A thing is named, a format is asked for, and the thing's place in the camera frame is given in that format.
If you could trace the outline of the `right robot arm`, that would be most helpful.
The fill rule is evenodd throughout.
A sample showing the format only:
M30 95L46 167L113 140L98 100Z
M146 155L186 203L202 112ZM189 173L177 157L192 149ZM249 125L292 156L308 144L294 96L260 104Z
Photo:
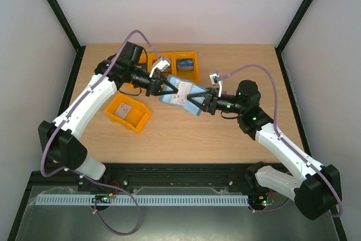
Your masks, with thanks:
M219 88L187 95L187 100L204 112L217 110L237 114L243 133L267 148L287 169L280 172L257 163L248 170L246 185L252 191L270 188L294 201L298 210L315 220L331 208L342 206L341 178L333 165L325 166L302 151L279 129L259 105L261 93L254 81L239 83L235 95L222 94Z

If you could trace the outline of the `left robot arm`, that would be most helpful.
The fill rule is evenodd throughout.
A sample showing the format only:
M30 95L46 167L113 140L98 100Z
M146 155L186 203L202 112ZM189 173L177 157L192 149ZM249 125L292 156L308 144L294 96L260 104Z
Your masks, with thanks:
M117 54L97 65L88 85L62 114L52 122L41 122L38 134L43 151L41 174L44 177L56 173L45 172L45 161L49 158L60 165L60 170L73 170L94 180L102 178L105 165L88 153L80 138L99 108L123 84L144 89L146 96L177 93L178 89L163 75L171 64L170 59L159 55L151 70L145 71L138 67L142 51L143 47L139 45L123 43Z

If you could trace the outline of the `teal leather card holder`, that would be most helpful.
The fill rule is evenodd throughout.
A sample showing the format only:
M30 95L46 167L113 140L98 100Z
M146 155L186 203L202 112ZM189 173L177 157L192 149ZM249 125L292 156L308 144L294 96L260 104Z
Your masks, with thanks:
M176 94L161 95L159 101L171 106L180 107L185 111L199 116L202 113L202 110L197 105L187 100L187 95L204 93L209 90L189 80L173 75L169 75L167 81L174 85L178 89L178 92Z

